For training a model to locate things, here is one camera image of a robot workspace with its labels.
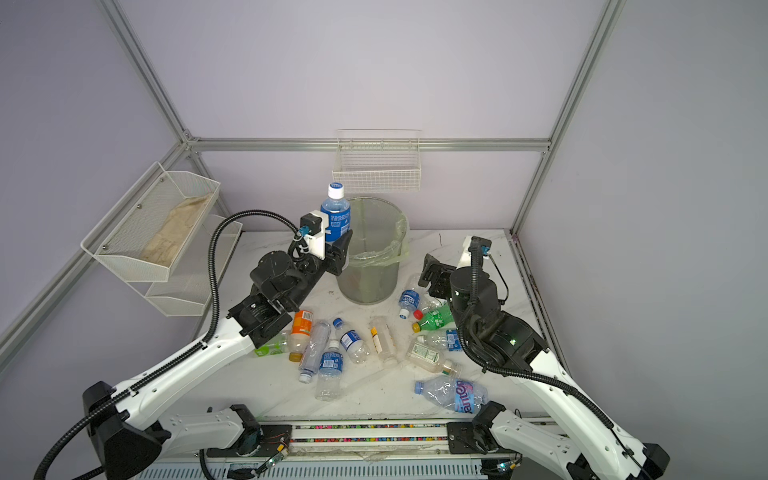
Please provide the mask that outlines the long clear blue label bottle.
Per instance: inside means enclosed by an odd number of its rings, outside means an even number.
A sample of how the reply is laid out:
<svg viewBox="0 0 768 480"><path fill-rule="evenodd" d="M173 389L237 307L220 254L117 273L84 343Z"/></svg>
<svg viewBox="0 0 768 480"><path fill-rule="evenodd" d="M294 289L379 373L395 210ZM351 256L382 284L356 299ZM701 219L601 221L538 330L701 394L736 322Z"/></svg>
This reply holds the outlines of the long clear blue label bottle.
<svg viewBox="0 0 768 480"><path fill-rule="evenodd" d="M350 229L351 205L342 183L329 184L328 197L321 204L321 211L328 216L325 240L327 243L334 243Z"/></svg>

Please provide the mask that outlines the large crushed purple label bottle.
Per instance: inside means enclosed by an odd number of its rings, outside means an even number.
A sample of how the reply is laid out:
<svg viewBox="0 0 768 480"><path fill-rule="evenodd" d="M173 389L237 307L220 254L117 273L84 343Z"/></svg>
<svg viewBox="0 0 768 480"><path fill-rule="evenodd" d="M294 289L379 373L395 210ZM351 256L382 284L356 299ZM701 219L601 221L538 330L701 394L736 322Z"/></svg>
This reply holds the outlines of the large crushed purple label bottle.
<svg viewBox="0 0 768 480"><path fill-rule="evenodd" d="M475 414L490 402L487 389L475 382L451 377L436 377L414 382L414 393L444 409Z"/></svg>

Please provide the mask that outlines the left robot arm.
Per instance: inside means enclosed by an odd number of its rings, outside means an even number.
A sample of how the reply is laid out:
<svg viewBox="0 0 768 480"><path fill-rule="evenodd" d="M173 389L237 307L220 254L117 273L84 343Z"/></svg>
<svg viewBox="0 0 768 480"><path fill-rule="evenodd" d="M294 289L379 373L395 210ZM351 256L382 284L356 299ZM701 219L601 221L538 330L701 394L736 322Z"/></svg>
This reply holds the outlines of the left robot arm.
<svg viewBox="0 0 768 480"><path fill-rule="evenodd" d="M326 273L338 276L351 232L325 243L324 258L294 259L282 250L266 254L251 273L250 294L219 319L202 339L118 386L100 381L83 394L86 425L109 479L130 479L157 459L218 449L249 456L265 442L261 425L243 404L219 412L163 420L162 415L197 385L231 362L277 337Z"/></svg>

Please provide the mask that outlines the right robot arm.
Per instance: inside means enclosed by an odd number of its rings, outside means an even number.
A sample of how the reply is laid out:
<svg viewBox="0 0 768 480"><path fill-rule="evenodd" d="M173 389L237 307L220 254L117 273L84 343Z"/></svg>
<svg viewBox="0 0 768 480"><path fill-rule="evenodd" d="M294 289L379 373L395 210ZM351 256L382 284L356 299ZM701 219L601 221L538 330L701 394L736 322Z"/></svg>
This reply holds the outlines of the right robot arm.
<svg viewBox="0 0 768 480"><path fill-rule="evenodd" d="M426 255L419 284L446 300L467 357L483 372L527 390L563 432L553 434L493 402L473 420L478 449L517 452L562 479L661 478L669 454L615 423L566 372L543 337L503 310L483 259L473 254L467 264L454 267Z"/></svg>

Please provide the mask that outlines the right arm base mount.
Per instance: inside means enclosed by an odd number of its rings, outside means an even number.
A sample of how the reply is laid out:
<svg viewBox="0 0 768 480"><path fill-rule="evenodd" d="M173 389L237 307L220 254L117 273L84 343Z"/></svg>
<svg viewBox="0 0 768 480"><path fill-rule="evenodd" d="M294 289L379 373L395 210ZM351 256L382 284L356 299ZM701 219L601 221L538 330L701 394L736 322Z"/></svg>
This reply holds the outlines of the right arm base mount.
<svg viewBox="0 0 768 480"><path fill-rule="evenodd" d="M448 449L451 454L496 453L498 443L490 430L473 422L449 422L446 424Z"/></svg>

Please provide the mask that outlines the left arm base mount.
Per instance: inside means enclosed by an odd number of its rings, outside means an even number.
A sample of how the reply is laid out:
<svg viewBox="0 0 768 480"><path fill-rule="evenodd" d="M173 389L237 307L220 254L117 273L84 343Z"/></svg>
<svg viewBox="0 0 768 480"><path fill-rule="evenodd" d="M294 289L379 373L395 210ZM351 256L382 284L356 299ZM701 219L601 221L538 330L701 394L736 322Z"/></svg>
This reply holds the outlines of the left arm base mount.
<svg viewBox="0 0 768 480"><path fill-rule="evenodd" d="M293 432L291 424L262 424L257 436L238 440L227 449L211 448L206 450L209 458L268 458L276 454L280 445L290 443Z"/></svg>

